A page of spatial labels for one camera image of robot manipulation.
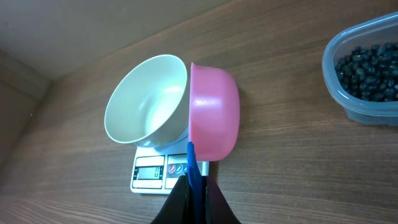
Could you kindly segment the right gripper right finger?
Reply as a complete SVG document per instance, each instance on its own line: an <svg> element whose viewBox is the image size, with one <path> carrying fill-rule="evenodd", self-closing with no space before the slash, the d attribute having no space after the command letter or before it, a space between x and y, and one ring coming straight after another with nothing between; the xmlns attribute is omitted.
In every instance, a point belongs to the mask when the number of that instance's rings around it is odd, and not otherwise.
<svg viewBox="0 0 398 224"><path fill-rule="evenodd" d="M241 224L222 194L218 184L209 176L203 176L204 212L206 224Z"/></svg>

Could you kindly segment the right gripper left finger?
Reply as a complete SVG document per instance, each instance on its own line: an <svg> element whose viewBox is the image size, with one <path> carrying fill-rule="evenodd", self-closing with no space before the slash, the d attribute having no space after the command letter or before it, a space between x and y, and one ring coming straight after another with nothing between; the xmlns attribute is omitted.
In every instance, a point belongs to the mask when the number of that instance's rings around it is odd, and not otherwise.
<svg viewBox="0 0 398 224"><path fill-rule="evenodd" d="M150 224L186 224L189 222L188 201L190 190L187 186L187 176L178 178L171 193L164 202L159 213Z"/></svg>

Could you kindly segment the white bowl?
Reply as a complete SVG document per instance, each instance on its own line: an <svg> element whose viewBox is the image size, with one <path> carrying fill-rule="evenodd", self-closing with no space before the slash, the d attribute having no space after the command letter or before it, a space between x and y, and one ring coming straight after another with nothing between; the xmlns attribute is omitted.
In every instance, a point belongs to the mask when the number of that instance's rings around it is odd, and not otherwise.
<svg viewBox="0 0 398 224"><path fill-rule="evenodd" d="M158 55L133 68L113 91L104 114L110 139L139 147L174 142L188 126L190 79L184 62Z"/></svg>

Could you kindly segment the pink scoop blue handle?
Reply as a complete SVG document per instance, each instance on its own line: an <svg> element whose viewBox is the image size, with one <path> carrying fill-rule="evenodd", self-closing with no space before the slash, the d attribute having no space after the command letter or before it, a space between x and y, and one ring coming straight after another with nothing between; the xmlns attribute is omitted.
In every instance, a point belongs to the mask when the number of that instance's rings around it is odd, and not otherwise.
<svg viewBox="0 0 398 224"><path fill-rule="evenodd" d="M187 181L194 223L204 223L204 193L198 162L224 159L239 131L239 93L233 77L220 68L191 64Z"/></svg>

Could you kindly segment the white digital kitchen scale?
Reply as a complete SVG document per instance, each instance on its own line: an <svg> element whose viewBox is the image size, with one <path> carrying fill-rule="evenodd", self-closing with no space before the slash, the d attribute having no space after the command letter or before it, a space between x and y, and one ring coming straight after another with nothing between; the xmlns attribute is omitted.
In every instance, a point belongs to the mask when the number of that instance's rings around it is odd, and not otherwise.
<svg viewBox="0 0 398 224"><path fill-rule="evenodd" d="M187 173L188 130L168 145L138 147L130 189L136 194L168 195L180 176Z"/></svg>

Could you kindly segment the clear plastic container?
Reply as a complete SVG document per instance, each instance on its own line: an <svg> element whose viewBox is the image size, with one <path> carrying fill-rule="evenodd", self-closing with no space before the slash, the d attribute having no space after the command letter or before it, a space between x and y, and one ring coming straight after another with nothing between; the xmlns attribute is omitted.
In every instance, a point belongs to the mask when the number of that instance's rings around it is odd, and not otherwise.
<svg viewBox="0 0 398 224"><path fill-rule="evenodd" d="M350 27L323 54L326 87L347 117L365 125L397 125L397 13Z"/></svg>

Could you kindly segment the black beans pile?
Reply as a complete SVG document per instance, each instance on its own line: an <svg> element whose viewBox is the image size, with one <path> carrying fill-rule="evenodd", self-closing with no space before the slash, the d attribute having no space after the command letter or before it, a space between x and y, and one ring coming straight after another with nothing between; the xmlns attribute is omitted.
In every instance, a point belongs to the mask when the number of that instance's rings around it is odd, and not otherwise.
<svg viewBox="0 0 398 224"><path fill-rule="evenodd" d="M335 72L351 96L375 102L397 101L397 43L356 46L339 58Z"/></svg>

